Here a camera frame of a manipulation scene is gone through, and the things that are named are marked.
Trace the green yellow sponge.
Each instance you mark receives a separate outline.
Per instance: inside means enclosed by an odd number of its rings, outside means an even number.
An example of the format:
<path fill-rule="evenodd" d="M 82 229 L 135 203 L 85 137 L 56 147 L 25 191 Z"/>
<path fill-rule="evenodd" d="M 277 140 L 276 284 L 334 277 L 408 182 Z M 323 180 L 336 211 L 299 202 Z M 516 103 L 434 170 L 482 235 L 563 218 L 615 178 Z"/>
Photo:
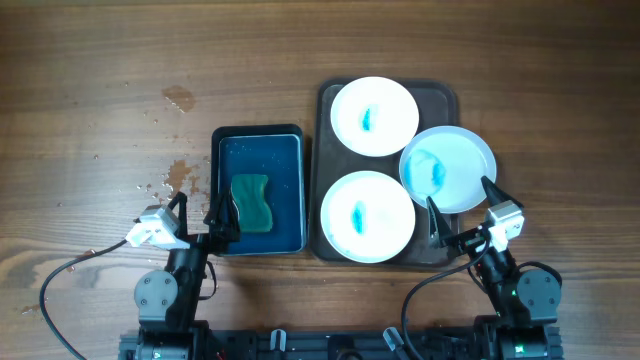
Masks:
<path fill-rule="evenodd" d="M 238 174 L 232 177 L 240 230 L 243 233 L 267 233 L 273 226 L 271 208 L 265 199 L 269 178 L 263 174 Z"/>

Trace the white plate bottom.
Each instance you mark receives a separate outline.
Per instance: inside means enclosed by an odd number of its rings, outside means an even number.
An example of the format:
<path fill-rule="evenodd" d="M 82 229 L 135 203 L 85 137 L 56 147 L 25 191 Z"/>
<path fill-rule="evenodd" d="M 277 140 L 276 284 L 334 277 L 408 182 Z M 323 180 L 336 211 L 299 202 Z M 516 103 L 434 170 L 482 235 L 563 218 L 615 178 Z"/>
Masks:
<path fill-rule="evenodd" d="M 326 192 L 320 225 L 331 247 L 343 257 L 381 263 L 409 244 L 416 211 L 398 181 L 376 171 L 357 171 L 341 177 Z"/>

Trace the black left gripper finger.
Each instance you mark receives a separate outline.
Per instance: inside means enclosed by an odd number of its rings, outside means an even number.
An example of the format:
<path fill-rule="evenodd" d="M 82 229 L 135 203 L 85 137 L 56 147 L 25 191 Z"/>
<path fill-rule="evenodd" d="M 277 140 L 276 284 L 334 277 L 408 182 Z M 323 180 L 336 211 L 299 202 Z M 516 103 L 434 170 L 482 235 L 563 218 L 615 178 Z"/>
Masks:
<path fill-rule="evenodd" d="M 204 224 L 211 233 L 240 232 L 238 209 L 230 188 L 218 193 L 211 201 Z"/>
<path fill-rule="evenodd" d="M 187 226 L 187 196 L 178 192 L 169 202 L 168 208 L 173 210 L 175 207 L 178 207 L 178 221 L 179 228 L 177 232 L 178 237 L 186 237 L 188 235 L 188 226 Z"/>

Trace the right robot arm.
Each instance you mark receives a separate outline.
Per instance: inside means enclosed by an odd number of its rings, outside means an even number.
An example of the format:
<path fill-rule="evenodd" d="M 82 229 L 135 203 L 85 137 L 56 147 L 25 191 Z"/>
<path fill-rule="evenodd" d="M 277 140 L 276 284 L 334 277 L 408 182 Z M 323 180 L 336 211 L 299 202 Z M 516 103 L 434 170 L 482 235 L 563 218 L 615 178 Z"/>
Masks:
<path fill-rule="evenodd" d="M 429 232 L 450 254 L 469 257 L 468 271 L 495 313 L 476 317 L 468 327 L 426 330 L 420 352 L 427 359 L 562 359 L 555 326 L 562 277 L 541 262 L 516 263 L 508 243 L 523 229 L 523 205 L 488 177 L 481 184 L 489 203 L 483 223 L 455 234 L 428 198 Z"/>

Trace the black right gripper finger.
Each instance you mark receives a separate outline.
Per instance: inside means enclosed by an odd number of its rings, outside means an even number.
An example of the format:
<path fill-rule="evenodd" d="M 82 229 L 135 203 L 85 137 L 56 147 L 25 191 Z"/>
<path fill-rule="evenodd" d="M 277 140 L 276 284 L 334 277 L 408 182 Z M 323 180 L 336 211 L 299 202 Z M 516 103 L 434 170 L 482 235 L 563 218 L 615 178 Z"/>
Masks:
<path fill-rule="evenodd" d="M 433 248 L 445 248 L 449 245 L 449 240 L 453 236 L 453 232 L 431 196 L 427 198 L 426 204 L 430 218 L 428 231 L 429 244 Z"/>
<path fill-rule="evenodd" d="M 499 205 L 503 202 L 511 201 L 520 209 L 523 208 L 523 204 L 519 202 L 517 199 L 507 194 L 505 191 L 500 189 L 493 181 L 491 181 L 487 176 L 481 177 L 482 187 L 486 194 L 486 199 L 490 207 Z"/>

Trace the light blue plate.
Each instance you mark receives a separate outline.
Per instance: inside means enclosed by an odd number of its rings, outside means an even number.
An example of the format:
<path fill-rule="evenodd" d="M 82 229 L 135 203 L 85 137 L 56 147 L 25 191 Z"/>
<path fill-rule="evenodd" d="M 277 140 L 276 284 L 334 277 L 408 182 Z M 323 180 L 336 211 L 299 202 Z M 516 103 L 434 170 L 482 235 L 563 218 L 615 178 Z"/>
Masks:
<path fill-rule="evenodd" d="M 425 208 L 432 199 L 444 214 L 468 211 L 486 199 L 481 178 L 497 178 L 497 161 L 487 143 L 470 130 L 437 126 L 417 134 L 398 165 L 402 186 Z"/>

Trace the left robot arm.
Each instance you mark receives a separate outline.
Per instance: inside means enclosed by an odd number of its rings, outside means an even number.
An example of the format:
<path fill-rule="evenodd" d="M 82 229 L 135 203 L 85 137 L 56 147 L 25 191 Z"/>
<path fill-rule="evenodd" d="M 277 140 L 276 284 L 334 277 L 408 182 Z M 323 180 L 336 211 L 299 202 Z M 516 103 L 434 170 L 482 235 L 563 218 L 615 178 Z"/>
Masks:
<path fill-rule="evenodd" d="M 229 190 L 220 193 L 205 216 L 208 233 L 190 234 L 187 197 L 179 192 L 166 205 L 147 207 L 126 235 L 132 246 L 147 242 L 169 252 L 162 270 L 145 274 L 136 284 L 139 331 L 120 340 L 120 359 L 214 359 L 214 337 L 206 321 L 195 319 L 211 254 L 219 254 L 240 238 L 238 209 Z"/>

